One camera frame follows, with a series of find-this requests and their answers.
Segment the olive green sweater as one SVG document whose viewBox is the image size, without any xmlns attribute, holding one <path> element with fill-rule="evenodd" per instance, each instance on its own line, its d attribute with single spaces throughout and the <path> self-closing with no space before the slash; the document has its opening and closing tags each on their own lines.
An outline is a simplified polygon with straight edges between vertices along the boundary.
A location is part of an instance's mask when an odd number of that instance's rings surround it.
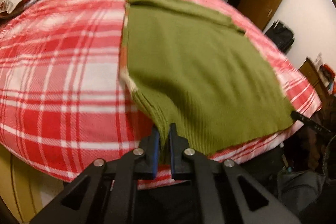
<svg viewBox="0 0 336 224">
<path fill-rule="evenodd" d="M 125 0 L 119 69 L 162 145 L 171 124 L 206 155 L 293 124 L 293 105 L 244 31 L 193 2 Z"/>
</svg>

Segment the brown wooden side cabinet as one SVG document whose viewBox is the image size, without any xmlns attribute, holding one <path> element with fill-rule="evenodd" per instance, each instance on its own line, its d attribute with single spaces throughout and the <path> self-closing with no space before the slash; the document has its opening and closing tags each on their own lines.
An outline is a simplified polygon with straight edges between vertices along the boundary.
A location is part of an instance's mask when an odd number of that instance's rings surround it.
<svg viewBox="0 0 336 224">
<path fill-rule="evenodd" d="M 322 106 L 326 106 L 329 100 L 329 93 L 310 58 L 306 58 L 305 62 L 300 66 L 299 71 L 314 87 L 321 100 Z"/>
</svg>

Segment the grey bag on floor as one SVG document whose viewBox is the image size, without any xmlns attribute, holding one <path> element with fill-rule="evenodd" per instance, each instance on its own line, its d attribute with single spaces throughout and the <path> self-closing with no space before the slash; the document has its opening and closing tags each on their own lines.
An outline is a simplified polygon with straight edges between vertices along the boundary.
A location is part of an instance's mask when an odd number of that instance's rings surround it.
<svg viewBox="0 0 336 224">
<path fill-rule="evenodd" d="M 278 199 L 292 213 L 299 216 L 321 195 L 326 177 L 311 170 L 284 173 L 277 176 Z"/>
</svg>

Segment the red white plaid bedspread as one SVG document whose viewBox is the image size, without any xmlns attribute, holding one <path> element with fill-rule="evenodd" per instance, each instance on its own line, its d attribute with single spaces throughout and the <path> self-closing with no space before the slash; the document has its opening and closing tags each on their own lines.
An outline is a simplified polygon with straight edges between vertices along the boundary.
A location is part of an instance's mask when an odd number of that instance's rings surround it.
<svg viewBox="0 0 336 224">
<path fill-rule="evenodd" d="M 309 81 L 223 0 L 188 0 L 232 18 L 268 60 L 295 109 L 321 101 Z M 1 25 L 1 144 L 70 182 L 94 159 L 118 159 L 151 121 L 118 82 L 124 0 L 41 0 Z"/>
</svg>

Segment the black bag by wall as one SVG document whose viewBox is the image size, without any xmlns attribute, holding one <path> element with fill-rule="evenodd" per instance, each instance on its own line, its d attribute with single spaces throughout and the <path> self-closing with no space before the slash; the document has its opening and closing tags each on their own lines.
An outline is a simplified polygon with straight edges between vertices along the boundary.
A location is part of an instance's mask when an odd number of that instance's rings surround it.
<svg viewBox="0 0 336 224">
<path fill-rule="evenodd" d="M 283 22 L 277 20 L 265 32 L 265 35 L 274 42 L 276 47 L 282 52 L 287 53 L 294 43 L 294 33 L 286 27 Z"/>
</svg>

